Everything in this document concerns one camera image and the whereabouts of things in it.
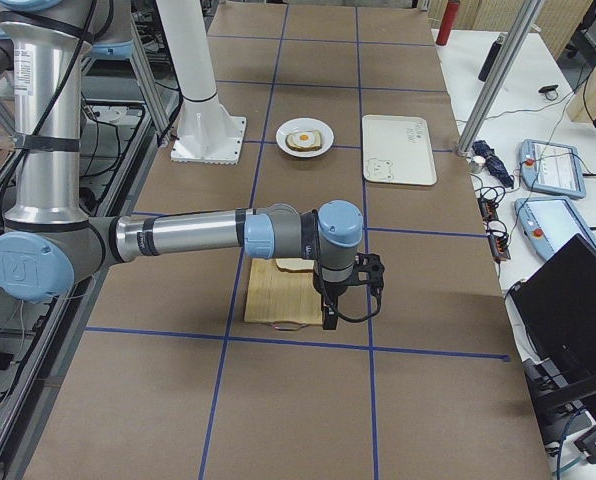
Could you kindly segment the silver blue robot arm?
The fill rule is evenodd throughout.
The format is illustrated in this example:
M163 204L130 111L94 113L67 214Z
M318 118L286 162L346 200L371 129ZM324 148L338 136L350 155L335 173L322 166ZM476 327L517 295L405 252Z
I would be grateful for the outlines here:
M336 328L339 297L367 283L358 252L362 216L344 200L299 213L262 209L150 217L90 217L79 204L81 59L133 50L126 1L4 1L13 43L16 201L0 236L0 288L28 302L62 295L84 278L137 257L241 247L253 258L314 264L323 326Z

